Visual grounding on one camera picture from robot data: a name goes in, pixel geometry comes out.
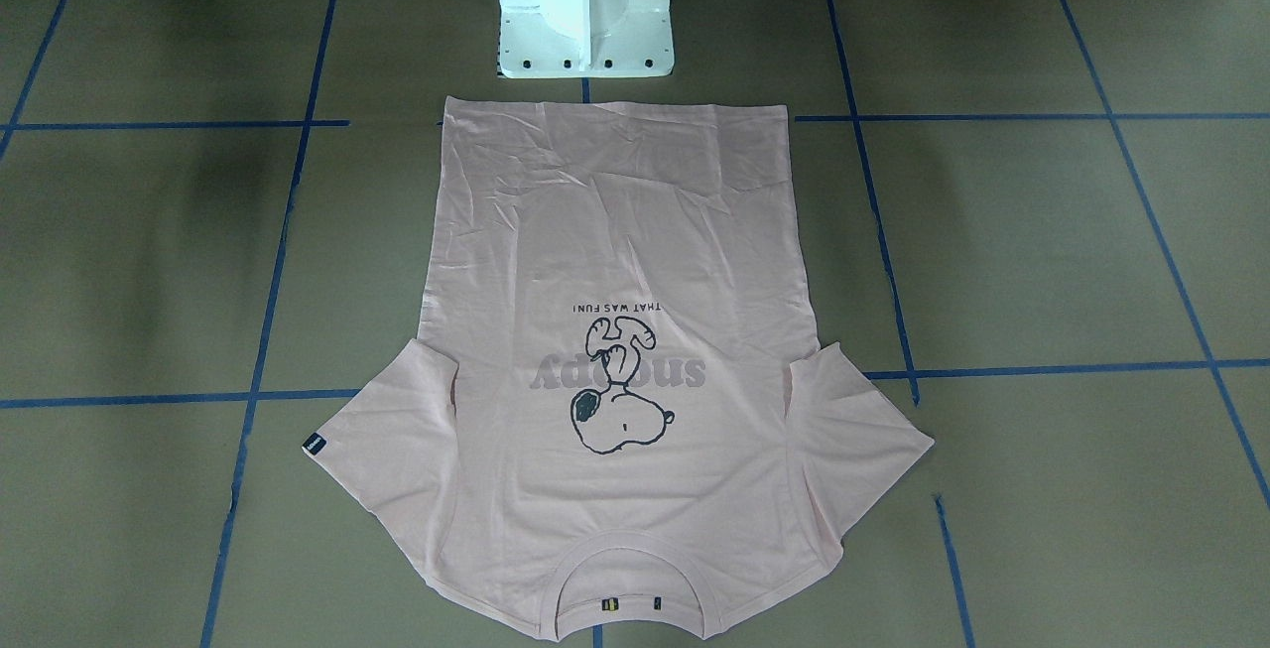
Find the pink Snoopy t-shirt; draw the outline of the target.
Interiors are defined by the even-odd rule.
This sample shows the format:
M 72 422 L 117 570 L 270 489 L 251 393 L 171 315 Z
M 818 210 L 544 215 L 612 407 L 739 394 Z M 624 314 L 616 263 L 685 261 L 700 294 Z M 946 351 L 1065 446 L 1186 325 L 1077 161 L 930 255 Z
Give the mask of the pink Snoopy t-shirt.
M 537 639 L 826 579 L 933 440 L 820 346 L 787 111 L 451 97 L 441 133 L 417 335 L 305 454 Z

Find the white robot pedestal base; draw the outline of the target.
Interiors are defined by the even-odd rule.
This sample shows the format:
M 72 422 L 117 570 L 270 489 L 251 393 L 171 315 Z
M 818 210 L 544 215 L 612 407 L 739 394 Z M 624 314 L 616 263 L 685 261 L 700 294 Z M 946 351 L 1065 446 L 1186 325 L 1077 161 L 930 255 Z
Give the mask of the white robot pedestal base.
M 674 69 L 671 0 L 499 0 L 504 78 L 660 78 Z

